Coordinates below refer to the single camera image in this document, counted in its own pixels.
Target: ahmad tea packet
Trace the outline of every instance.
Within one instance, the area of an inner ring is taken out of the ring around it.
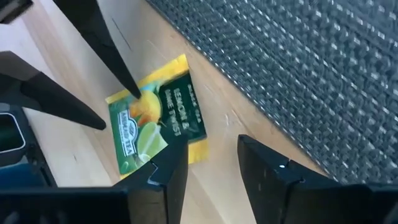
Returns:
[[[138,170],[183,133],[188,136],[189,163],[206,158],[206,130],[186,56],[146,76],[138,86],[139,100],[127,90],[106,99],[121,177]]]

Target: light wooden surface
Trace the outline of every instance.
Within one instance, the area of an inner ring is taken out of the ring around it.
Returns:
[[[110,127],[104,99],[122,86],[51,0],[34,2],[12,25],[0,25],[0,50],[14,51],[45,72],[91,106]],[[190,166],[182,223],[255,223],[239,173],[238,134],[248,134],[320,171],[146,2],[99,3],[136,80],[182,53],[188,57],[210,158]],[[36,111],[26,112],[59,186],[109,186],[118,181],[110,128],[97,131]]]

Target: black plastic part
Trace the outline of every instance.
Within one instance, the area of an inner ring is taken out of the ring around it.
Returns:
[[[0,113],[8,113],[15,117],[25,142],[24,147],[20,150],[11,151],[7,154],[0,154],[0,169],[4,166],[27,164],[29,167],[26,167],[26,169],[23,170],[29,170],[29,175],[39,180],[41,186],[56,187],[57,183],[51,174],[51,170],[47,165],[47,161],[45,160],[42,150],[36,140],[32,128],[29,125],[23,109],[19,106],[11,105],[7,110],[0,110]],[[6,139],[0,139],[0,144],[2,144],[2,140],[7,141]],[[8,169],[8,173],[13,174],[14,170],[11,168]],[[6,174],[4,174],[3,171],[0,171],[0,176],[3,177],[4,175]],[[28,177],[16,177],[14,175],[13,180],[17,181],[16,179],[23,178]],[[0,186],[12,185],[9,179],[1,180],[2,184],[0,184]]]
[[[90,107],[66,91],[44,73],[12,52],[0,52],[0,102],[52,114],[92,128],[103,130],[103,121]]]
[[[340,185],[246,135],[238,157],[258,224],[398,222],[396,185]]]
[[[136,98],[141,92],[116,48],[96,0],[54,0],[115,77]]]
[[[14,115],[0,112],[0,167],[20,161],[24,147],[25,140]]]
[[[188,141],[180,136],[113,187],[0,191],[0,223],[180,223]]]
[[[31,5],[31,0],[0,0],[0,24],[11,23]]]

